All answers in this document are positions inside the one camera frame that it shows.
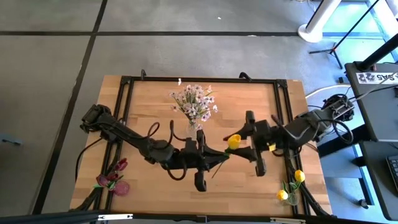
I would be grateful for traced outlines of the black aluminium table frame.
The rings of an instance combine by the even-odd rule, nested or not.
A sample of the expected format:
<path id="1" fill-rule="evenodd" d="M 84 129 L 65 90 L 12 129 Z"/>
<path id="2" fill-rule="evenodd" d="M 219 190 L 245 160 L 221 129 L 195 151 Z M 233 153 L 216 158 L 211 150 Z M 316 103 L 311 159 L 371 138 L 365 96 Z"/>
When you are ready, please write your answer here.
<path id="1" fill-rule="evenodd" d="M 247 82 L 241 78 L 181 78 L 178 86 L 175 77 L 134 77 L 124 90 L 119 89 L 121 77 L 107 75 L 103 78 L 97 102 L 114 109 L 116 98 L 129 105 L 127 125 L 139 134 L 146 134 L 154 122 L 160 123 L 157 139 L 168 138 L 169 122 L 174 121 L 179 138 L 185 136 L 187 120 L 170 109 L 170 92 L 185 85 L 211 85 L 215 93 L 218 112 L 204 125 L 207 144 L 222 151 L 223 138 L 244 123 L 247 110 L 257 119 L 269 119 L 277 114 L 284 121 L 306 110 L 303 85 L 299 80 L 260 80 Z M 138 150 L 127 143 L 121 146 L 121 157 L 128 166 L 123 172 L 130 191 L 126 196 L 104 193 L 100 208 L 109 207 L 114 212 L 148 213 L 165 215 L 227 215 L 267 216 L 290 218 L 293 214 L 313 215 L 314 210 L 306 200 L 290 207 L 277 199 L 277 192 L 287 180 L 282 157 L 264 152 L 267 172 L 257 177 L 254 165 L 233 156 L 221 167 L 205 174 L 207 190 L 199 192 L 194 186 L 194 170 L 188 170 L 181 181 L 172 180 L 158 165 L 145 161 Z"/>

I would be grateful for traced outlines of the small red glass vase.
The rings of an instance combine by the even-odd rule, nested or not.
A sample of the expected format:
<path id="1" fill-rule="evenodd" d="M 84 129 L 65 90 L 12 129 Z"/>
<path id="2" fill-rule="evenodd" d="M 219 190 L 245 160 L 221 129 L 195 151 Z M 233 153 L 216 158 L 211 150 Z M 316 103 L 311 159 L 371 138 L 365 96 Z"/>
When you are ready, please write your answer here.
<path id="1" fill-rule="evenodd" d="M 126 196 L 129 193 L 129 190 L 130 185 L 124 180 L 119 180 L 116 182 L 113 188 L 114 194 L 121 197 Z"/>

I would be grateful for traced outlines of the black tripod stand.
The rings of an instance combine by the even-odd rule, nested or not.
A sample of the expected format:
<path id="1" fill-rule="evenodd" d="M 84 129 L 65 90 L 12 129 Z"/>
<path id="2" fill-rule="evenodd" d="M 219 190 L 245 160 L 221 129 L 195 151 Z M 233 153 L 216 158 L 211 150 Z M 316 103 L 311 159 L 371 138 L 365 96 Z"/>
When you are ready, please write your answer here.
<path id="1" fill-rule="evenodd" d="M 325 50 L 316 50 L 316 51 L 311 51 L 309 54 L 321 54 L 321 53 L 326 53 L 331 56 L 334 56 L 339 68 L 342 70 L 343 65 L 338 57 L 338 54 L 336 53 L 337 48 L 342 44 L 342 42 L 352 33 L 352 31 L 358 26 L 358 24 L 369 14 L 369 12 L 375 7 L 375 5 L 379 2 L 380 0 L 376 0 L 374 3 L 372 3 L 366 12 L 355 22 L 355 24 L 351 27 L 351 29 L 341 38 L 341 40 L 337 43 L 334 43 L 332 48 L 330 49 L 325 49 Z"/>

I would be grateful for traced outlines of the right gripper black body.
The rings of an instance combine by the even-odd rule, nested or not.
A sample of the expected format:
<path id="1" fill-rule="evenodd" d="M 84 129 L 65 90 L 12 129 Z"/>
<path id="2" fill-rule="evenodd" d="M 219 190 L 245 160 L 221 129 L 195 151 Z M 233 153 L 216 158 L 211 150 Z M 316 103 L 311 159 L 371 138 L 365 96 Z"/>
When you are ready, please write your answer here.
<path id="1" fill-rule="evenodd" d="M 262 177 L 267 171 L 262 152 L 270 151 L 271 145 L 276 143 L 277 126 L 271 127 L 266 119 L 256 121 L 253 111 L 246 111 L 246 124 L 249 126 L 248 136 L 251 140 L 250 161 L 255 162 L 256 176 Z"/>

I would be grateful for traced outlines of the black keyboard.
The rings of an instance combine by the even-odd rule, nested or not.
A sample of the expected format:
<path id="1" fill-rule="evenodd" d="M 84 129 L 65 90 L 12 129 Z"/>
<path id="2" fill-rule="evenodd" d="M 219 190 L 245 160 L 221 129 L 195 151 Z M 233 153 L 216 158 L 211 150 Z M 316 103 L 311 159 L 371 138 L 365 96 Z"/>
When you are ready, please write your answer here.
<path id="1" fill-rule="evenodd" d="M 398 155 L 386 157 L 387 165 L 392 176 L 393 183 L 398 192 Z"/>

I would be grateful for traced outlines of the dark red artificial tulip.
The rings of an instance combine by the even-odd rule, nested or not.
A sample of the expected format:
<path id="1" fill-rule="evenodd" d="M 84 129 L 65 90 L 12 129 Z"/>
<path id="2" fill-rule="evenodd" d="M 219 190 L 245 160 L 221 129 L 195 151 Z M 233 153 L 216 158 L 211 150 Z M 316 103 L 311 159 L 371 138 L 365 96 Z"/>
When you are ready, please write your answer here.
<path id="1" fill-rule="evenodd" d="M 114 166 L 114 171 L 115 172 L 120 172 L 123 171 L 128 165 L 128 161 L 126 158 L 121 159 L 118 161 L 115 166 Z"/>
<path id="2" fill-rule="evenodd" d="M 117 172 L 110 172 L 106 179 L 108 180 L 107 187 L 110 188 L 113 184 L 115 184 L 119 180 L 119 174 Z"/>
<path id="3" fill-rule="evenodd" d="M 109 180 L 106 178 L 105 175 L 100 174 L 99 176 L 96 177 L 96 184 L 94 185 L 94 188 L 102 188 L 102 187 L 107 188 L 108 185 L 109 185 Z"/>

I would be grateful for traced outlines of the black slanted pole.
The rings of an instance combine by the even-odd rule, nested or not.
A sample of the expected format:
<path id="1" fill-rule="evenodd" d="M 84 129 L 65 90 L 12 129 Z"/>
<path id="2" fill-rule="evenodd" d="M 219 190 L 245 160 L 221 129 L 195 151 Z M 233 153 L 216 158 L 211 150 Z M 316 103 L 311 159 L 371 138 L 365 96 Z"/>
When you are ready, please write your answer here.
<path id="1" fill-rule="evenodd" d="M 398 33 L 380 46 L 375 52 L 362 62 L 354 62 L 356 68 L 362 72 L 376 71 L 376 64 L 387 54 L 398 47 Z"/>

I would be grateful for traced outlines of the small clear glass vase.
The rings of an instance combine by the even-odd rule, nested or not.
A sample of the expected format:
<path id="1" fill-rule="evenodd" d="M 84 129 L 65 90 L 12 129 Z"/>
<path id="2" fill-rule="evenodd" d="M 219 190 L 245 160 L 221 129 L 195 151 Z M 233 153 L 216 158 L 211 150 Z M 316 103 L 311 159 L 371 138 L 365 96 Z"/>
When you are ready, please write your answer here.
<path id="1" fill-rule="evenodd" d="M 286 199 L 286 203 L 291 205 L 291 206 L 296 206 L 299 203 L 299 199 L 297 197 L 297 194 L 295 192 L 288 193 L 288 197 Z"/>

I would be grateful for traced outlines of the white printed label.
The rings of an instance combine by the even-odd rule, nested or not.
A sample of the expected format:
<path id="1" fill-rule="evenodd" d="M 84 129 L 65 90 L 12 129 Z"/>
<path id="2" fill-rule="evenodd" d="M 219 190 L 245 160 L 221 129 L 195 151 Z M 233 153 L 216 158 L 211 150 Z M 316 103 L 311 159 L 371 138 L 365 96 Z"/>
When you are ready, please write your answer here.
<path id="1" fill-rule="evenodd" d="M 375 85 L 385 80 L 382 83 L 383 85 L 398 85 L 398 73 L 356 73 L 356 78 L 360 84 Z"/>

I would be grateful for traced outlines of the pale pink flower bunch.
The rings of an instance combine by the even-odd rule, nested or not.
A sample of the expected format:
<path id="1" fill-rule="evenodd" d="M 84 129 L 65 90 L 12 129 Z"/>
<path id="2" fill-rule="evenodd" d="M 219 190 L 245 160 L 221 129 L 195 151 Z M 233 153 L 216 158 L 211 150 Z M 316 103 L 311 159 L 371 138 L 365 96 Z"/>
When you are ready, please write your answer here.
<path id="1" fill-rule="evenodd" d="M 201 121 L 208 121 L 213 113 L 218 112 L 213 93 L 211 85 L 206 88 L 201 85 L 187 85 L 169 95 L 175 101 L 172 109 L 183 113 L 191 130 L 200 130 L 203 129 Z"/>

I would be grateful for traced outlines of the white post with round base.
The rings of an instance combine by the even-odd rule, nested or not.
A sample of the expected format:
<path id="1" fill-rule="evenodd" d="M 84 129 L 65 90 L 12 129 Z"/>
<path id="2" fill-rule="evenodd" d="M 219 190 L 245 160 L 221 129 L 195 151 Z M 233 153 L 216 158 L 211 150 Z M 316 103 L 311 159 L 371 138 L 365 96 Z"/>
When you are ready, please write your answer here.
<path id="1" fill-rule="evenodd" d="M 321 41 L 323 28 L 340 2 L 341 0 L 321 0 L 309 22 L 298 28 L 298 36 L 310 43 Z"/>

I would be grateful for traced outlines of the dark grey cart top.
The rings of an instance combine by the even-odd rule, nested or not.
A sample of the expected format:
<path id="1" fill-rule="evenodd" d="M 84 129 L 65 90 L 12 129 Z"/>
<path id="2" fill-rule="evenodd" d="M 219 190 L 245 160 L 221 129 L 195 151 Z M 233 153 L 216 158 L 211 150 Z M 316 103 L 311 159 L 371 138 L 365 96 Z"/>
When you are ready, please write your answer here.
<path id="1" fill-rule="evenodd" d="M 345 64 L 346 76 L 354 93 L 370 138 L 373 141 L 398 142 L 398 85 L 360 84 L 354 63 Z M 377 73 L 398 73 L 398 65 L 392 63 L 376 64 Z"/>

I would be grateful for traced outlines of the black stand beam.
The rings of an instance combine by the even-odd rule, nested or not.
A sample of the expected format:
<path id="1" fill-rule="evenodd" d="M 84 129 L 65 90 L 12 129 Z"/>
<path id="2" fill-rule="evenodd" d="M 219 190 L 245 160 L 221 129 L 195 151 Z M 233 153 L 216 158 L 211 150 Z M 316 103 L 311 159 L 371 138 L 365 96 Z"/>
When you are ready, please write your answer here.
<path id="1" fill-rule="evenodd" d="M 122 214 L 108 213 L 106 210 L 92 211 L 69 211 L 60 213 L 45 213 L 39 215 L 22 215 L 11 217 L 0 217 L 0 224 L 84 224 L 98 221 L 101 214 Z M 131 220 L 173 220 L 175 222 L 191 221 L 195 223 L 208 222 L 259 222 L 270 223 L 267 216 L 227 216 L 227 215 L 165 215 L 135 213 Z M 334 216 L 308 216 L 296 215 L 294 219 L 305 220 L 307 224 L 382 224 L 378 222 L 366 222 L 361 220 L 349 220 L 336 218 Z"/>

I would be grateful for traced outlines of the silver metal bracket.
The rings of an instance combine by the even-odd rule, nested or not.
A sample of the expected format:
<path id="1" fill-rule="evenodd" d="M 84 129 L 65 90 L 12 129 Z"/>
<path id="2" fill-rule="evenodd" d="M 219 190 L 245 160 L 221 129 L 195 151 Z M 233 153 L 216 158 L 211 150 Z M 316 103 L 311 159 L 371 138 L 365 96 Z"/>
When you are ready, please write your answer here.
<path id="1" fill-rule="evenodd" d="M 133 214 L 101 214 L 98 215 L 98 221 L 109 221 L 109 220 L 130 220 L 133 219 Z"/>
<path id="2" fill-rule="evenodd" d="M 270 217 L 270 222 L 278 224 L 307 224 L 305 220 L 280 217 Z"/>

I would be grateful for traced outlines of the tall faceted clear glass vase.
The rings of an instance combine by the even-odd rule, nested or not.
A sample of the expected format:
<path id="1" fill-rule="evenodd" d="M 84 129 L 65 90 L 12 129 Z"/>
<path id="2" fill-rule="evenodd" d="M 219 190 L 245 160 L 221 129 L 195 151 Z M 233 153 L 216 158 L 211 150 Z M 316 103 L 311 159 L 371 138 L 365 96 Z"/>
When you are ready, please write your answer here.
<path id="1" fill-rule="evenodd" d="M 198 130 L 198 122 L 197 121 L 189 121 L 188 126 L 186 128 L 186 136 L 193 140 L 197 138 L 197 130 Z"/>

